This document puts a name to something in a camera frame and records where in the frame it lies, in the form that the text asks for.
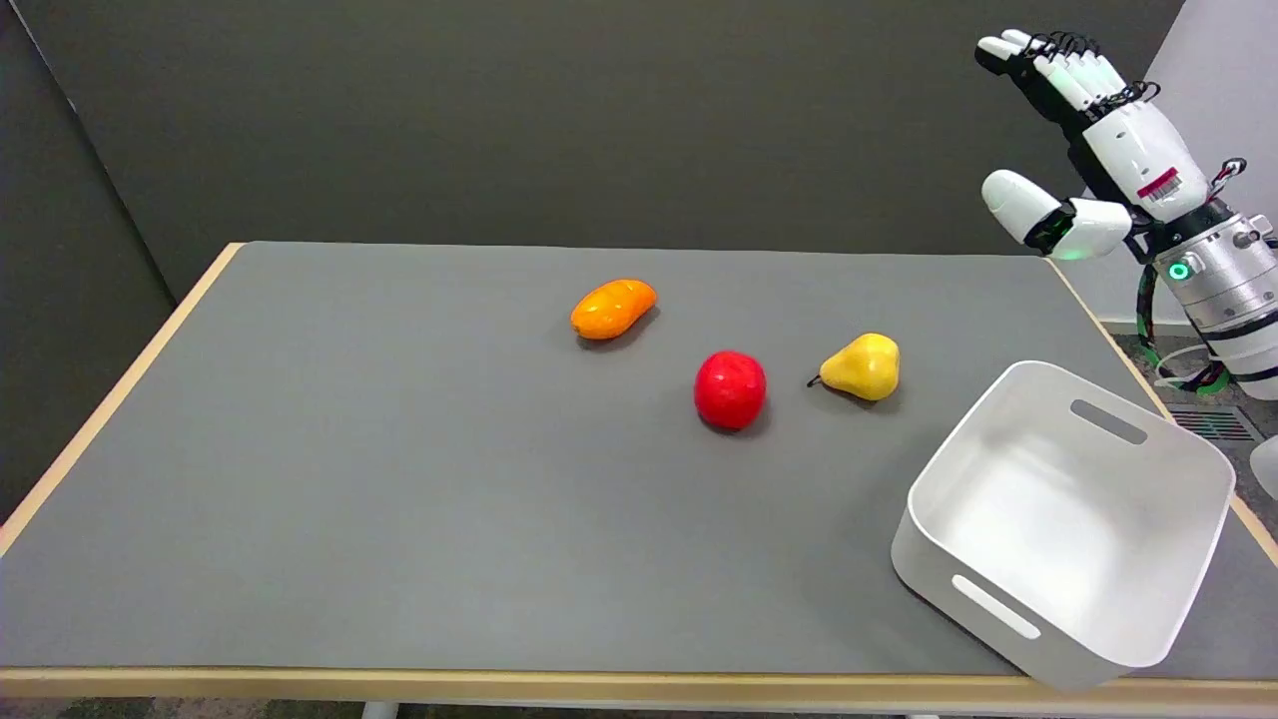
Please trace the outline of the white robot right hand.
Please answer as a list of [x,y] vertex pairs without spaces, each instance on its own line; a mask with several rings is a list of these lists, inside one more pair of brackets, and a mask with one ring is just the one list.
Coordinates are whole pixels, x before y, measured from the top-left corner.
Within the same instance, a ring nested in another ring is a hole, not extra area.
[[1217,183],[1153,103],[1159,86],[1123,79],[1089,36],[1005,29],[982,37],[973,55],[1059,128],[1089,190],[1059,201],[1019,172],[990,172],[982,199],[1020,245],[1056,261],[1102,258],[1140,236],[1155,246],[1157,232],[1208,206]]

